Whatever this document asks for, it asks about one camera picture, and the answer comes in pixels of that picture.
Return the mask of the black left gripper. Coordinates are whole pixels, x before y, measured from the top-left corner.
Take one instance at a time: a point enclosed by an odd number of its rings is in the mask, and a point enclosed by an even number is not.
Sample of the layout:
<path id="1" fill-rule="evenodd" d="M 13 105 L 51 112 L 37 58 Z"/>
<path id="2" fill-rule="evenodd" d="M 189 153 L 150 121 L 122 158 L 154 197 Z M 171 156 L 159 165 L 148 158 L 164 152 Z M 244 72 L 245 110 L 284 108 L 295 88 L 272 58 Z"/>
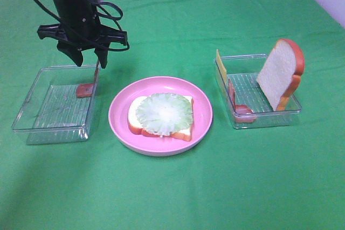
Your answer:
<path id="1" fill-rule="evenodd" d="M 112 20 L 116 25 L 123 17 L 122 10 L 104 0 L 53 0 L 59 23 L 41 25 L 39 38 L 58 40 L 57 49 L 67 55 L 78 67 L 82 65 L 81 50 L 95 48 L 101 68 L 106 68 L 108 51 L 128 49 L 127 32 L 101 24 L 100 18 Z"/>

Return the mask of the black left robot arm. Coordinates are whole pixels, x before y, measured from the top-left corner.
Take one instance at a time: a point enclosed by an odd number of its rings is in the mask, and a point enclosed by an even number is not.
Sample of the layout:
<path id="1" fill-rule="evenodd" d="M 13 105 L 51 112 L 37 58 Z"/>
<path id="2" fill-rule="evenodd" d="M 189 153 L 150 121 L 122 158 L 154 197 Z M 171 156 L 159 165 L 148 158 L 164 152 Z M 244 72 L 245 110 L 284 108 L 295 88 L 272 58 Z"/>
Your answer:
<path id="1" fill-rule="evenodd" d="M 57 40 L 57 49 L 67 55 L 77 66 L 83 63 L 82 52 L 93 49 L 102 68 L 107 65 L 111 43 L 119 43 L 129 49 L 127 32 L 120 26 L 112 28 L 101 23 L 106 18 L 117 23 L 122 10 L 115 4 L 103 0 L 53 0 L 57 9 L 54 14 L 39 0 L 33 0 L 46 13 L 57 20 L 56 24 L 41 25 L 37 34 L 40 39 Z"/>

